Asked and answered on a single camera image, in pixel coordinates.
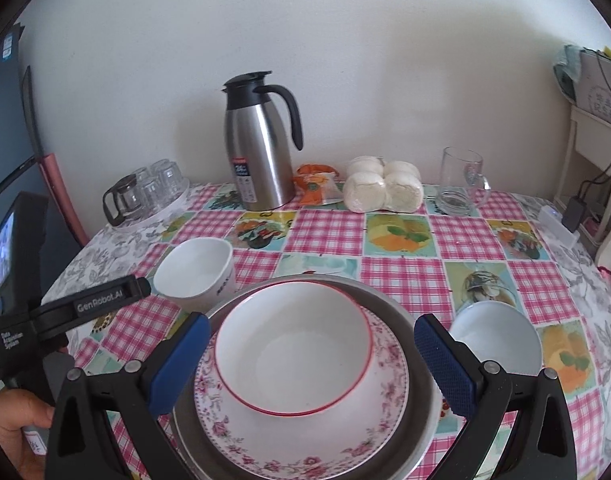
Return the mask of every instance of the table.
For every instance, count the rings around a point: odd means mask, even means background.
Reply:
[[[186,211],[167,224],[122,233],[107,226],[54,283],[45,301],[128,273],[152,278],[172,248],[193,237],[234,245],[239,288],[272,276],[325,272],[367,283],[414,317],[431,312],[449,327],[464,303],[494,297],[537,327],[545,364],[559,372],[575,436],[579,478],[598,478],[611,460],[611,290],[580,244],[560,246],[537,221],[546,203],[493,191],[469,218],[442,215],[435,188],[415,214],[355,214],[341,204],[246,212],[231,184],[192,189]],[[184,320],[153,294],[116,315],[79,327],[69,349],[89,374],[114,372],[144,359]],[[508,438],[506,415],[482,470],[492,471]],[[164,429],[168,421],[160,420]],[[120,418],[111,415],[130,468],[146,478]],[[425,479],[463,420],[444,404],[437,436],[410,478]]]

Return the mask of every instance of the stainless steel basin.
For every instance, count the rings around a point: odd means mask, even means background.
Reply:
[[[227,314],[255,290],[268,283],[303,280],[304,276],[284,276],[258,283],[240,291],[232,300],[208,312],[212,332],[221,326]],[[413,319],[396,301],[361,282],[309,274],[307,280],[329,283],[344,290],[357,303],[377,314],[397,336],[410,371],[410,395],[403,419],[388,443],[370,460],[343,475],[339,480],[403,480],[419,464],[439,423],[441,393],[425,362],[414,346]],[[179,452],[201,480],[258,480],[227,460],[209,441],[196,416],[192,391],[194,380],[186,385],[172,413],[172,431]]]

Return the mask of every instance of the black handle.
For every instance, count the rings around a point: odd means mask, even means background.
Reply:
[[[112,213],[110,212],[109,207],[108,207],[108,203],[106,202],[106,197],[110,193],[112,194],[112,198],[114,199],[114,206],[116,207],[116,216],[112,216]],[[112,186],[105,193],[103,193],[103,213],[105,213],[105,216],[108,219],[108,222],[110,222],[110,224],[113,225],[114,227],[117,227],[121,225],[123,222],[125,222],[125,217],[119,210],[118,204],[116,203],[116,189],[114,189],[114,186]]]
[[[279,94],[287,104],[287,109],[290,112],[290,129],[292,130],[292,141],[296,146],[297,150],[303,150],[303,130],[301,129],[301,115],[299,114],[299,107],[296,104],[296,99],[292,92],[281,85],[265,85],[258,86],[254,89],[258,94]]]

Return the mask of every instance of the blue gripper pad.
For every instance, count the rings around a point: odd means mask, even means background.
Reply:
[[[414,325],[414,343],[452,411],[468,420],[473,418],[477,408],[476,383],[426,316],[419,317]]]
[[[172,411],[178,396],[207,348],[211,335],[207,317],[198,316],[185,335],[181,336],[150,383],[148,408],[153,416]]]

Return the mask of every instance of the power adapter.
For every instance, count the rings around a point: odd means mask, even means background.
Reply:
[[[587,210],[588,205],[586,205],[585,200],[579,196],[570,197],[565,213],[563,213],[563,218],[561,218],[561,223],[570,233],[573,233],[581,225]]]

